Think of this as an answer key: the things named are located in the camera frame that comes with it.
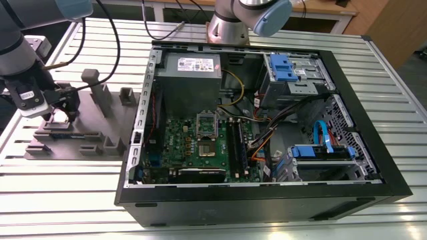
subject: black cable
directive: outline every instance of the black cable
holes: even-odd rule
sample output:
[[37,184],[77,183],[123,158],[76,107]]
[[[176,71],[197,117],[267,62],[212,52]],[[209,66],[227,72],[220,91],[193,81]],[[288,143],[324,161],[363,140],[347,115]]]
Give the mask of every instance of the black cable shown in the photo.
[[112,31],[113,31],[113,35],[115,35],[115,42],[116,42],[116,44],[117,44],[116,59],[115,59],[115,63],[113,63],[113,67],[112,67],[111,73],[109,73],[109,75],[108,75],[103,80],[100,80],[100,81],[96,82],[96,83],[91,83],[91,84],[88,84],[88,85],[85,85],[85,86],[77,87],[77,88],[75,88],[75,89],[72,89],[72,90],[69,90],[69,91],[65,91],[65,92],[64,92],[65,95],[69,95],[69,94],[72,94],[72,93],[75,93],[75,92],[77,92],[77,91],[80,91],[80,90],[83,90],[83,89],[91,88],[91,87],[97,86],[97,85],[103,84],[104,82],[107,82],[107,81],[112,78],[112,76],[115,75],[116,70],[117,70],[117,67],[119,67],[120,56],[121,56],[121,47],[120,47],[120,38],[119,38],[119,33],[117,33],[115,21],[113,21],[113,18],[112,18],[112,16],[111,16],[111,14],[109,14],[109,12],[108,12],[104,4],[101,3],[101,1],[100,1],[100,0],[96,0],[96,2],[97,2],[97,4],[99,4],[103,12],[105,13],[107,18],[108,18],[109,23],[111,23],[111,27],[112,27]]
[[85,44],[85,40],[87,40],[87,18],[83,17],[81,18],[81,41],[80,41],[80,46],[79,46],[77,52],[75,53],[75,55],[69,59],[69,61],[61,62],[61,63],[51,65],[51,66],[45,66],[43,69],[44,70],[52,70],[52,69],[57,69],[57,68],[65,67],[69,64],[72,64],[75,62],[75,60],[77,59],[80,53],[81,53],[83,46]]
[[196,19],[199,13],[200,13],[200,10],[199,10],[199,11],[195,13],[195,15],[192,16],[191,21],[193,21],[193,20]]
[[80,42],[80,46],[77,49],[77,52],[75,53],[72,59],[67,62],[68,64],[73,63],[76,58],[79,57],[81,50],[83,50],[83,46],[85,44],[85,40],[87,40],[87,18],[81,18],[81,28],[83,28],[83,32],[81,32],[81,42]]
[[272,160],[272,154],[271,154],[271,147],[270,144],[271,140],[266,143],[263,150],[264,150],[264,158],[266,158],[266,166],[270,169],[270,175],[264,174],[266,177],[263,177],[264,182],[271,182],[274,180],[274,160]]
[[225,108],[223,108],[221,106],[219,106],[217,108],[220,108],[225,113],[228,113],[228,115],[234,116],[235,118],[240,118],[240,116],[238,116],[236,114],[232,114]]
[[203,10],[203,8],[201,8],[200,5],[195,2],[195,0],[189,0],[189,2],[192,2],[192,3],[197,6],[197,8],[200,9],[200,11],[201,11],[203,14],[204,14],[205,21],[208,22],[208,21],[209,21],[209,17],[208,17],[208,15],[207,15],[207,12]]
[[246,115],[246,113],[242,111],[240,107],[238,106],[238,102],[234,104],[235,109],[238,110],[238,112],[242,114],[242,116]]
[[291,114],[294,114],[307,103],[315,100],[326,99],[331,96],[331,93],[323,93],[315,96],[307,96],[303,98],[299,102],[290,105],[287,108],[284,108],[279,114],[272,118],[270,121],[267,128],[264,132],[259,134],[259,137],[254,140],[252,145],[256,144],[262,139],[267,138],[271,133],[275,131],[275,128],[278,127],[278,123],[284,120]]
[[177,3],[177,5],[179,5],[179,7],[180,7],[180,12],[185,15],[187,22],[191,24],[192,22],[191,22],[191,20],[189,20],[188,14],[187,14],[187,12],[185,12],[185,10],[184,10],[184,8],[183,8],[183,5],[181,5],[180,1],[179,1],[179,0],[175,0],[175,2]]
[[306,6],[304,0],[302,0],[302,4],[304,5],[304,9],[303,9],[303,11],[302,11],[302,18],[304,19],[304,18],[306,18],[306,15],[307,15],[307,6]]
[[144,0],[141,0],[141,18],[143,18],[143,22],[144,22],[145,31],[147,31],[148,36],[149,36],[153,40],[157,40],[157,41],[161,41],[161,40],[167,39],[167,38],[172,35],[172,33],[175,33],[175,32],[181,28],[181,26],[184,25],[184,23],[181,22],[181,23],[176,26],[176,28],[175,28],[164,37],[155,37],[155,36],[151,34],[149,30],[148,30],[148,24],[147,24],[147,21],[145,21],[145,1],[144,1]]

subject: aluminum table surface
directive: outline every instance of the aluminum table surface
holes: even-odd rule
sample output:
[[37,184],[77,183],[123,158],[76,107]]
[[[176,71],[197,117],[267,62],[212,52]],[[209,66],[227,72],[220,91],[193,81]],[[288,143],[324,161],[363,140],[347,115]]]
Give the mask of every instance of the aluminum table surface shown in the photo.
[[[140,21],[116,20],[121,60],[108,82],[141,88],[151,38]],[[164,36],[172,23],[151,22],[151,32]],[[72,23],[48,64],[67,61],[81,39]],[[187,25],[172,38],[204,42],[204,25]],[[374,206],[336,221],[263,223],[143,228],[123,208],[113,205],[120,161],[44,161],[23,158],[41,119],[15,114],[0,137],[0,238],[31,239],[414,239],[427,236],[427,114],[396,72],[371,42],[359,36],[282,31],[264,38],[251,34],[252,45],[330,50],[359,96],[414,196]],[[80,57],[52,71],[53,79],[80,80],[81,71],[97,69],[103,78],[116,59],[109,22],[87,19],[87,40]]]

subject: green circuit board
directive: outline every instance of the green circuit board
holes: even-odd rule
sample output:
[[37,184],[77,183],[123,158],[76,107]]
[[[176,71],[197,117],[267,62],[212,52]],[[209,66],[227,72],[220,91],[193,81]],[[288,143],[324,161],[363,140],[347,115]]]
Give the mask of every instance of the green circuit board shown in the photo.
[[[196,118],[167,120],[164,149],[160,159],[160,168],[220,168],[225,170],[225,182],[246,183],[259,182],[259,168],[250,167],[248,175],[239,178],[230,171],[228,146],[227,146],[227,121],[217,120],[217,138],[196,137],[196,130],[213,130],[212,123],[200,122]],[[250,121],[242,122],[242,131],[246,141],[254,139]],[[167,183],[167,178],[156,179],[156,183]]]

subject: wall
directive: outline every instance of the wall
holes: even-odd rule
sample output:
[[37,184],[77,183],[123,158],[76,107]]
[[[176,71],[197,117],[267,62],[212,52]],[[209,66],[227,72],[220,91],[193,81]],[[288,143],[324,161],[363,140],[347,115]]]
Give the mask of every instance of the wall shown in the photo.
[[344,34],[371,36],[394,68],[427,40],[427,0],[352,0],[359,15]]

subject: gray robot arm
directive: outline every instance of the gray robot arm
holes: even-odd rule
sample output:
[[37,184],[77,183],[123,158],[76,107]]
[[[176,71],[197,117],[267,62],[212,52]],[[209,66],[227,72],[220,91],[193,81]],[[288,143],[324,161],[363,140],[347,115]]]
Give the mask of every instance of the gray robot arm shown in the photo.
[[217,0],[208,26],[208,40],[216,44],[248,43],[248,27],[262,37],[275,34],[292,12],[290,0]]
[[91,0],[0,0],[0,82],[24,117],[51,112],[43,91],[57,85],[21,30],[73,21],[92,12]]

